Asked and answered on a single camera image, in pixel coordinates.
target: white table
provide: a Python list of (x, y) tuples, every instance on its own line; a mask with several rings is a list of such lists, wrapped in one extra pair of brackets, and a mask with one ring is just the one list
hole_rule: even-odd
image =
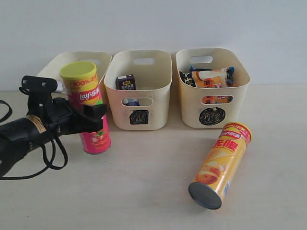
[[(61, 137), (69, 152), (64, 169), (0, 182), (0, 229), (306, 229), (306, 92), (307, 85), (250, 85), (239, 121), (254, 139), (219, 210), (193, 201), (188, 185), (220, 130), (184, 125), (173, 92), (164, 128), (124, 131), (110, 120), (113, 145), (104, 154), (85, 154), (78, 135)], [(1, 92), (0, 99), (13, 107), (10, 120), (27, 111), (19, 92)], [(36, 150), (7, 176), (43, 167)]]

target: white wall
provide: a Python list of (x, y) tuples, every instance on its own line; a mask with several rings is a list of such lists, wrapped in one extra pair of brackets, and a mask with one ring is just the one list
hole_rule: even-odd
[(189, 47), (232, 50), (254, 84), (307, 83), (306, 9), (306, 0), (0, 0), (0, 90), (66, 51)]

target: plastic basket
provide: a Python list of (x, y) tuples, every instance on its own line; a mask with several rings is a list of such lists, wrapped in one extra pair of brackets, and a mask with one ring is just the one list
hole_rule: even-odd
[[(199, 59), (211, 58), (211, 62), (192, 62), (191, 60), (195, 57), (200, 57)], [(248, 89), (250, 77), (231, 51), (222, 48), (180, 50), (176, 53), (176, 64), (177, 78), (179, 79), (181, 117), (187, 126), (192, 128), (222, 128), (227, 122), (237, 120)], [(179, 71), (186, 73), (189, 71), (190, 66), (214, 70), (233, 66), (235, 67), (234, 86), (206, 89), (187, 85), (181, 80)], [(232, 96), (233, 99), (231, 102), (223, 104), (202, 103), (202, 99), (207, 96)], [(207, 118), (203, 116), (206, 111), (222, 111), (223, 118), (219, 117), (217, 122), (206, 122), (204, 119)]]
[[(117, 90), (116, 77), (133, 74), (137, 90)], [(114, 123), (125, 130), (162, 128), (168, 117), (172, 60), (157, 50), (128, 50), (116, 54), (104, 79)], [(135, 98), (140, 106), (125, 106)]]
[[(109, 67), (112, 60), (112, 56), (105, 52), (86, 52), (86, 51), (77, 51), (77, 52), (67, 52), (60, 55), (57, 55), (53, 58), (40, 73), (37, 75), (44, 78), (53, 78), (61, 82), (62, 78), (60, 77), (60, 69), (72, 62), (75, 61), (91, 61), (97, 65), (97, 76), (99, 79), (100, 91), (103, 96), (103, 102), (108, 104), (108, 98), (106, 94), (106, 88), (104, 86), (103, 78), (106, 73), (107, 68)], [(67, 99), (66, 92), (62, 94), (53, 93), (52, 97), (63, 97)]]

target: yellow chip can lid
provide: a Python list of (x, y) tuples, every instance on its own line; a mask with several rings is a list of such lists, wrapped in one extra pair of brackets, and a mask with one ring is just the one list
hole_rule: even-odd
[(59, 71), (63, 79), (82, 79), (92, 77), (97, 72), (97, 66), (90, 61), (76, 61), (61, 68)]

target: lay's chip can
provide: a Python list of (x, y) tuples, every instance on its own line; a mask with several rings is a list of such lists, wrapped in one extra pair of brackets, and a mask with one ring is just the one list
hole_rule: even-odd
[[(97, 77), (97, 67), (89, 61), (77, 61), (64, 66), (60, 75), (66, 87), (68, 100), (81, 111), (83, 105), (102, 104), (102, 95)], [(106, 115), (102, 117), (103, 129), (98, 132), (80, 133), (83, 149), (89, 154), (99, 154), (111, 146), (111, 136)]]
[(227, 190), (252, 139), (250, 129), (238, 122), (227, 123), (215, 145), (189, 185), (191, 197), (208, 209), (222, 206)]

